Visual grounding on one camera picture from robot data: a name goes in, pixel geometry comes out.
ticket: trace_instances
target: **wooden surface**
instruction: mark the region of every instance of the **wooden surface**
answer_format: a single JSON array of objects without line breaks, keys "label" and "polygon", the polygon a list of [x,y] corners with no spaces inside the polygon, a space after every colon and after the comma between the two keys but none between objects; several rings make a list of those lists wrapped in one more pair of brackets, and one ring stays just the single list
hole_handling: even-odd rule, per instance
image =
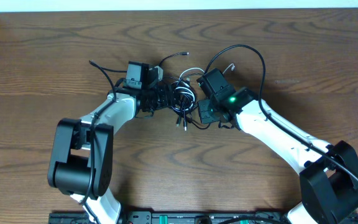
[{"label": "wooden surface", "polygon": [[[48,186],[47,169],[57,122],[106,97],[108,82],[89,59],[125,69],[128,60],[156,64],[190,51],[167,60],[165,71],[178,75],[239,43],[265,57],[264,99],[276,112],[358,153],[358,9],[0,14],[0,222],[45,223],[52,210],[81,209]],[[257,91],[257,56],[236,49],[214,66],[232,62],[229,81]],[[217,124],[184,132],[176,119],[158,111],[114,137],[110,188],[122,203],[243,211],[300,201],[297,175],[260,141]]]}]

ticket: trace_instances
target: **wood grain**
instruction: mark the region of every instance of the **wood grain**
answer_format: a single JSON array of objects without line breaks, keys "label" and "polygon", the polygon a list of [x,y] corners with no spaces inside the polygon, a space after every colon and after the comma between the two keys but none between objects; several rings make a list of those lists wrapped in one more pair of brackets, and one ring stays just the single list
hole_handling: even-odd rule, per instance
[{"label": "wood grain", "polygon": [[[57,122],[89,113],[109,88],[89,59],[122,69],[188,50],[164,65],[178,75],[240,43],[265,57],[264,99],[275,111],[358,153],[358,9],[0,14],[0,223],[45,223],[52,210],[81,209],[46,174]],[[258,90],[257,56],[236,49],[214,66],[232,62],[229,81]],[[300,201],[297,175],[260,141],[216,125],[184,132],[175,121],[158,111],[114,137],[110,187],[123,204],[240,211]]]}]

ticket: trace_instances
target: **white wall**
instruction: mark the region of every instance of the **white wall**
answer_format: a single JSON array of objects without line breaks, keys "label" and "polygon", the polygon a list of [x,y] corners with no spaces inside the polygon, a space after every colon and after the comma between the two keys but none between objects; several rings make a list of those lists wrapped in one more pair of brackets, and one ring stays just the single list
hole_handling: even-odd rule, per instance
[{"label": "white wall", "polygon": [[0,12],[358,7],[358,0],[0,0]]}]

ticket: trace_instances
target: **robotic arm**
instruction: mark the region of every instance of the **robotic arm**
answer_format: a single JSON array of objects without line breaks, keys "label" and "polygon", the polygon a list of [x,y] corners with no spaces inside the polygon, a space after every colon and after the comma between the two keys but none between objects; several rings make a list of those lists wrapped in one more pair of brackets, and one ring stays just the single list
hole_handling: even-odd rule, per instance
[{"label": "robotic arm", "polygon": [[[110,92],[107,100],[93,112],[80,119],[63,119],[57,126],[49,185],[82,202],[92,222],[117,223],[122,216],[121,204],[108,187],[114,134],[140,109],[153,113],[173,107],[180,98],[169,86],[157,84],[162,80],[162,72],[160,67],[130,62],[124,88],[115,86],[116,93]],[[231,123],[268,145],[300,176],[302,202],[286,214],[287,223],[341,223],[358,208],[358,180],[324,156],[336,158],[358,178],[358,157],[350,145],[341,141],[333,146],[302,131],[252,91],[247,88],[236,91],[216,68],[197,82],[207,96],[198,101],[202,123]],[[310,150],[311,146],[318,151]],[[94,157],[72,155],[71,149],[90,149],[91,155],[93,150]],[[327,177],[328,169],[336,172]],[[161,217],[159,222],[167,224]]]}]

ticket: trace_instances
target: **white backdrop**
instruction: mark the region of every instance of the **white backdrop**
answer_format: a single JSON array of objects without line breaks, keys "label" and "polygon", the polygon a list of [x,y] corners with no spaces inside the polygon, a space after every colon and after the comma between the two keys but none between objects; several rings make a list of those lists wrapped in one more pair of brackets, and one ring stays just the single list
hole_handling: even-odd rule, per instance
[{"label": "white backdrop", "polygon": [[358,0],[0,0],[0,12],[358,7]]}]

